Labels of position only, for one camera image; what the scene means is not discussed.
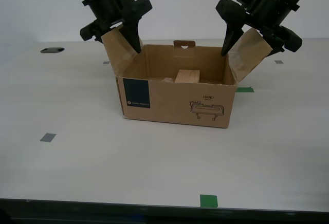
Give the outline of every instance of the gray tape marker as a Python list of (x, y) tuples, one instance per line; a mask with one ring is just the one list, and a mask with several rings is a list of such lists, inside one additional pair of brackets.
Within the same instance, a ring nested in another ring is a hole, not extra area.
[(46, 133), (46, 135), (44, 135), (40, 141), (41, 142), (51, 142), (55, 136), (56, 136), (56, 134)]

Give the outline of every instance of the wooden block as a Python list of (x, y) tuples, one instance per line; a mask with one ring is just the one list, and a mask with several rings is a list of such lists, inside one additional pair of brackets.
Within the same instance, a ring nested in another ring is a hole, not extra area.
[(198, 83), (200, 70), (179, 70), (175, 83)]

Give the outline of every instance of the white table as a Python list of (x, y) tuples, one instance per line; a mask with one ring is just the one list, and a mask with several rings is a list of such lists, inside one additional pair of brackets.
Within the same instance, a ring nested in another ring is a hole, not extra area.
[(0, 67), (0, 198), (329, 211), (328, 48), (266, 58), (218, 129), (124, 119), (101, 44), (38, 44)]

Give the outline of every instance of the printed diagram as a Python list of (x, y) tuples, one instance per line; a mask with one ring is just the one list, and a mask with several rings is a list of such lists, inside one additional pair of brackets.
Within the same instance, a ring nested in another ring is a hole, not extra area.
[(224, 107), (221, 105), (204, 105), (201, 101), (192, 101), (190, 104), (191, 113), (196, 114), (198, 120), (201, 119), (200, 114), (214, 115), (214, 118), (212, 118), (213, 121), (218, 116), (224, 115)]

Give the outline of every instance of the box flap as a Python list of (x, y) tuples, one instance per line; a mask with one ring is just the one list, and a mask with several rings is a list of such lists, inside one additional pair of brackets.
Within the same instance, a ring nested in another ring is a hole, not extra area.
[(245, 32), (228, 52), (228, 59), (237, 83), (245, 78), (261, 61), (271, 53), (272, 48), (257, 30)]
[(106, 53), (116, 76), (123, 74), (137, 54), (119, 31), (120, 28), (118, 26), (102, 36)]

